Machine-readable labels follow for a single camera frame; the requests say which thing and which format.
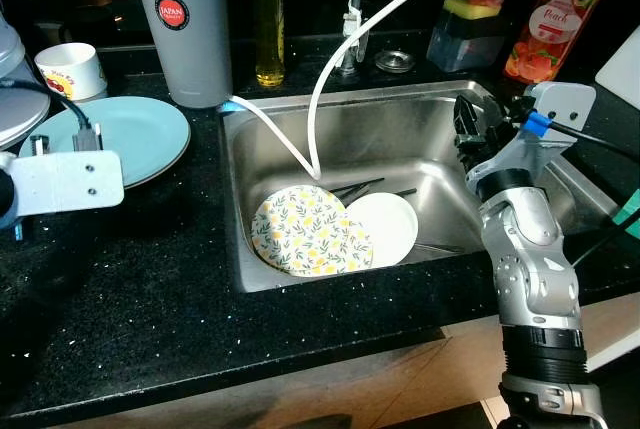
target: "white tube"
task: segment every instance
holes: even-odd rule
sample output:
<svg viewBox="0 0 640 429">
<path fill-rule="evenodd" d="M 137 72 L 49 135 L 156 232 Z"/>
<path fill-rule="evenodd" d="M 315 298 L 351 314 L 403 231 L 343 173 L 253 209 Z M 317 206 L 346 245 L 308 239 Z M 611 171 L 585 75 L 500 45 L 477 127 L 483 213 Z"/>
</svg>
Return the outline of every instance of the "white tube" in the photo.
<svg viewBox="0 0 640 429">
<path fill-rule="evenodd" d="M 248 109 L 252 113 L 264 122 L 269 129 L 276 135 L 278 139 L 284 144 L 284 146 L 293 154 L 293 156 L 298 160 L 298 162 L 304 167 L 304 169 L 309 173 L 309 175 L 317 180 L 320 180 L 322 177 L 322 172 L 320 170 L 320 159 L 318 158 L 318 147 L 316 145 L 316 112 L 318 109 L 318 99 L 320 98 L 320 93 L 322 92 L 322 88 L 324 87 L 325 82 L 329 78 L 333 67 L 340 60 L 340 58 L 344 55 L 351 45 L 357 41 L 364 33 L 371 30 L 373 26 L 378 24 L 382 19 L 387 17 L 392 11 L 397 9 L 399 6 L 407 2 L 408 0 L 393 0 L 389 4 L 387 4 L 384 8 L 378 11 L 374 16 L 371 17 L 367 22 L 365 22 L 362 26 L 360 26 L 350 37 L 348 37 L 340 47 L 333 53 L 329 62 L 324 66 L 324 69 L 320 73 L 320 77 L 318 77 L 318 81 L 316 82 L 316 86 L 313 89 L 313 94 L 311 95 L 311 102 L 309 103 L 309 113 L 307 114 L 307 143 L 309 144 L 309 153 L 311 155 L 311 164 L 304 158 L 304 156 L 298 151 L 296 146 L 284 135 L 284 133 L 278 129 L 278 126 L 274 124 L 274 122 L 269 119 L 269 117 L 262 112 L 255 104 L 250 103 L 249 101 L 242 99 L 238 96 L 231 96 L 229 99 L 231 102 L 239 104 L 240 106 Z"/>
<path fill-rule="evenodd" d="M 325 82 L 327 82 L 327 79 L 329 78 L 333 67 L 354 42 L 356 42 L 373 26 L 378 24 L 382 19 L 387 17 L 392 11 L 394 11 L 400 5 L 404 4 L 407 1 L 408 0 L 393 0 L 380 11 L 378 11 L 374 16 L 371 17 L 371 19 L 360 26 L 353 34 L 351 34 L 350 37 L 348 37 L 342 43 L 338 50 L 333 53 L 333 56 L 331 56 L 329 62 L 327 62 L 327 65 L 324 66 L 324 69 L 320 73 L 318 82 L 316 82 L 316 86 L 313 89 L 313 94 L 311 95 L 311 102 L 309 103 L 309 113 L 307 115 L 307 142 L 309 144 L 309 154 L 311 155 L 313 174 L 317 176 L 315 177 L 312 175 L 314 179 L 319 180 L 320 177 L 322 177 L 322 171 L 320 170 L 320 159 L 318 158 L 318 147 L 316 145 L 316 111 L 318 109 L 318 99 L 320 98 L 320 93 L 322 92 L 322 88 L 324 87 Z"/>
</svg>

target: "light blue plate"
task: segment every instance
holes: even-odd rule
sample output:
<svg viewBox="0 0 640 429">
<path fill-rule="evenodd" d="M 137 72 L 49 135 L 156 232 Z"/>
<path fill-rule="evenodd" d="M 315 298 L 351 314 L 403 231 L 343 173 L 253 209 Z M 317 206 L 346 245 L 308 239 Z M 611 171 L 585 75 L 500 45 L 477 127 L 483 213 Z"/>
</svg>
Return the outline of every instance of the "light blue plate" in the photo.
<svg viewBox="0 0 640 429">
<path fill-rule="evenodd" d="M 184 153 L 191 131 L 182 113 L 166 102 L 148 97 L 109 97 L 82 104 L 91 124 L 99 123 L 104 149 L 122 162 L 125 187 L 132 187 L 167 170 Z M 70 110 L 56 114 L 33 134 L 49 136 L 49 152 L 72 152 L 78 119 Z M 31 156 L 27 139 L 20 157 Z"/>
</svg>

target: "stainless steel sink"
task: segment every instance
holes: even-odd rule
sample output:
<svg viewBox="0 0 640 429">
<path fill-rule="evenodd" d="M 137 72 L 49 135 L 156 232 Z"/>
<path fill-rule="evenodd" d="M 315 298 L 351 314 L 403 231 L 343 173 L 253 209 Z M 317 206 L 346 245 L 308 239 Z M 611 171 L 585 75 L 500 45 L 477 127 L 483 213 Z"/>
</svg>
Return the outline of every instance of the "stainless steel sink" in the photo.
<svg viewBox="0 0 640 429">
<path fill-rule="evenodd" d="M 332 189 L 384 177 L 372 192 L 416 188 L 407 196 L 418 215 L 418 242 L 481 251 L 479 200 L 464 184 L 456 158 L 453 105 L 463 94 L 476 105 L 479 120 L 489 93 L 473 81 L 417 84 L 326 94 L 321 98 L 317 140 L 323 178 Z M 253 101 L 303 152 L 307 152 L 309 96 Z M 251 219 L 271 193 L 315 182 L 269 129 L 248 111 L 222 118 L 227 158 L 227 238 L 237 286 L 245 292 L 305 283 L 264 263 L 253 251 Z M 565 234 L 604 224 L 617 206 L 566 160 L 551 164 L 537 185 L 544 187 Z M 414 248 L 401 264 L 453 257 Z"/>
</svg>

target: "cup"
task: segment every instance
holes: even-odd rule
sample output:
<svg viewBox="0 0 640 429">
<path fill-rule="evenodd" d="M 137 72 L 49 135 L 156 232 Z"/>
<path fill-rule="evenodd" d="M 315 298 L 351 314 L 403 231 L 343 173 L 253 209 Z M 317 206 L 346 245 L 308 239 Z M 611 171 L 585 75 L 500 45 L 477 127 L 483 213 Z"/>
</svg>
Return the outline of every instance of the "cup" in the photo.
<svg viewBox="0 0 640 429">
<path fill-rule="evenodd" d="M 106 94 L 107 80 L 96 50 L 89 44 L 70 42 L 50 47 L 36 55 L 35 63 L 47 85 L 69 100 Z"/>
</svg>

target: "black speckled countertop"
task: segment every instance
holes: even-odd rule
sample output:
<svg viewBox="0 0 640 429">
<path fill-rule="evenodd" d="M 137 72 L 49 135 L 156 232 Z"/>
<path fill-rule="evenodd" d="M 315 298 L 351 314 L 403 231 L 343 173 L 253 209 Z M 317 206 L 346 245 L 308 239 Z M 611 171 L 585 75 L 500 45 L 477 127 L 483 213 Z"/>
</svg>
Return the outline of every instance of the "black speckled countertop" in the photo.
<svg viewBox="0 0 640 429">
<path fill-rule="evenodd" d="M 387 41 L 374 39 L 370 54 Z M 275 91 L 258 88 L 249 66 L 236 70 L 239 95 L 310 92 L 326 47 L 299 42 Z M 484 77 L 490 90 L 510 85 Z M 426 61 L 405 76 L 365 63 L 357 78 L 327 90 L 444 78 Z M 161 75 L 110 84 L 112 94 L 169 101 Z M 640 112 L 597 89 L 586 130 L 637 149 Z M 34 218 L 21 243 L 0 233 L 0 425 L 51 425 L 176 399 L 433 340 L 441 325 L 497 312 L 486 253 L 237 292 L 225 253 L 218 116 L 184 113 L 186 153 L 128 190 L 120 206 Z M 578 143 L 568 156 L 618 203 L 638 187 L 637 167 L 599 148 Z M 567 238 L 569 259 L 598 237 Z M 640 290 L 639 249 L 623 235 L 585 261 L 581 302 Z"/>
</svg>

